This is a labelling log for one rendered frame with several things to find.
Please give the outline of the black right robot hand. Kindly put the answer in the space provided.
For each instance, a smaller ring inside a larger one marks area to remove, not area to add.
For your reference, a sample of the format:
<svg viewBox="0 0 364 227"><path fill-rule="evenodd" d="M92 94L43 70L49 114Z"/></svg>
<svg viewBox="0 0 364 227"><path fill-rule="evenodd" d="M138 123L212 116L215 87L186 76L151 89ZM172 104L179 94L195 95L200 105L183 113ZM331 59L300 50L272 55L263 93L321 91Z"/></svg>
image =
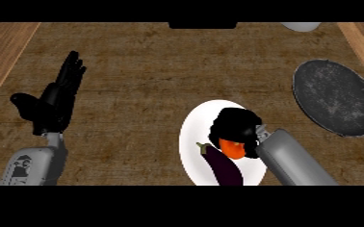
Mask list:
<svg viewBox="0 0 364 227"><path fill-rule="evenodd" d="M209 140L219 150L219 139L241 142L246 151L246 156L243 158L257 159L256 127L260 125L262 118L252 111L241 108L225 108L213 120Z"/></svg>

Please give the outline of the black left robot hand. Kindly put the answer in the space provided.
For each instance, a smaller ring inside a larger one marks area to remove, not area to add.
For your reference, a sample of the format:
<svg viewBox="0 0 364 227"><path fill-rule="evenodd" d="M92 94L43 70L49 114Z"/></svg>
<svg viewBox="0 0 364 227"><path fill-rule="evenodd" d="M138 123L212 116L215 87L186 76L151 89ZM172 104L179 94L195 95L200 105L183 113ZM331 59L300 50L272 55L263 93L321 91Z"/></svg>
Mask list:
<svg viewBox="0 0 364 227"><path fill-rule="evenodd" d="M56 79L49 83L40 97L15 93L10 101L18 107L22 119L33 122L33 135L62 133L68 127L74 109L75 95L87 68L71 51L61 66Z"/></svg>

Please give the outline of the orange squash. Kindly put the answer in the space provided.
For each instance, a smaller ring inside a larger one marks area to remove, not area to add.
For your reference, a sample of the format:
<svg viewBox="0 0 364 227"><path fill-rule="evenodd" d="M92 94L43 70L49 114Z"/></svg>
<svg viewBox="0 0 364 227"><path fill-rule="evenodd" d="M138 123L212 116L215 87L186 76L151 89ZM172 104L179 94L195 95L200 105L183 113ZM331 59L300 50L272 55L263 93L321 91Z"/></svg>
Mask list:
<svg viewBox="0 0 364 227"><path fill-rule="evenodd" d="M222 153L234 160L246 156L244 144L241 142L219 139Z"/></svg>

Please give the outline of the white plate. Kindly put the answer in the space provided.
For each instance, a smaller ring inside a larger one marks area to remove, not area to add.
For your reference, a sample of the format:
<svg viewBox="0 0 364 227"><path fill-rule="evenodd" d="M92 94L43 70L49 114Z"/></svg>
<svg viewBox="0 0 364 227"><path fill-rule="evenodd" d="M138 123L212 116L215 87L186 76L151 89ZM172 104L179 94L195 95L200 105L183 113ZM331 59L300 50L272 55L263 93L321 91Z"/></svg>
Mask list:
<svg viewBox="0 0 364 227"><path fill-rule="evenodd" d="M228 100L203 102L189 112L179 133L179 156L186 174L197 186L217 186L219 183L201 154L198 143L210 143L209 133L213 120L223 108L243 106ZM259 159L234 160L246 186L257 186L266 174L266 166Z"/></svg>

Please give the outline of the dark grey pan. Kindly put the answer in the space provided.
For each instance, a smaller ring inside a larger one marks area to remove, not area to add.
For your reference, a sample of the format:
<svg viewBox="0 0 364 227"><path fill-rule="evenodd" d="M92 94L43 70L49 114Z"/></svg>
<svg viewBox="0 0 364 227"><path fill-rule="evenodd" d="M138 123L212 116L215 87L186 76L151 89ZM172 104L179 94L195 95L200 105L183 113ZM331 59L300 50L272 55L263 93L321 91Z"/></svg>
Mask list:
<svg viewBox="0 0 364 227"><path fill-rule="evenodd" d="M312 122L342 137L364 137L364 78L340 63L312 60L293 74L293 95Z"/></svg>

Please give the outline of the purple eggplant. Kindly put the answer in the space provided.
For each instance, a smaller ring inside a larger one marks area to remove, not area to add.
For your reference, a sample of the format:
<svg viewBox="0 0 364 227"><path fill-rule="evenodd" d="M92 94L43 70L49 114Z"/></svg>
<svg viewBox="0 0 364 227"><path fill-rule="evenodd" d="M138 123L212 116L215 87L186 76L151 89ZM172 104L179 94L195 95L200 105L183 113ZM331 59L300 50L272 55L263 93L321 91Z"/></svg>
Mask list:
<svg viewBox="0 0 364 227"><path fill-rule="evenodd" d="M203 156L220 186L241 186L243 175L235 163L226 155L209 143L197 143L200 155Z"/></svg>

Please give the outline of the black appliance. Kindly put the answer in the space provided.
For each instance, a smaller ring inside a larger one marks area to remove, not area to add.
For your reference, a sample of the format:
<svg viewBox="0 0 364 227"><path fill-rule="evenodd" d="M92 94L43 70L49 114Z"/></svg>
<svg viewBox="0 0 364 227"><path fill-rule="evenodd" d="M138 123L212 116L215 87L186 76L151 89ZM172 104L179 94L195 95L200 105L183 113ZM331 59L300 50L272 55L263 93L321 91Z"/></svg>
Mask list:
<svg viewBox="0 0 364 227"><path fill-rule="evenodd" d="M235 22L169 22L170 29L234 29Z"/></svg>

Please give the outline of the white bowl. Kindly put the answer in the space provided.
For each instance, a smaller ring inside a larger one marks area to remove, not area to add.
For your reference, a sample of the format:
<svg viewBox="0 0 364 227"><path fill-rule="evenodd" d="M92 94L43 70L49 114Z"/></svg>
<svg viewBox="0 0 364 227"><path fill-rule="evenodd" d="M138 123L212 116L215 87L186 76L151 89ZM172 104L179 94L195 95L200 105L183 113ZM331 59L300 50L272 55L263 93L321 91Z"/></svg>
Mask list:
<svg viewBox="0 0 364 227"><path fill-rule="evenodd" d="M281 25L296 32L311 32L320 26L320 22L283 22Z"/></svg>

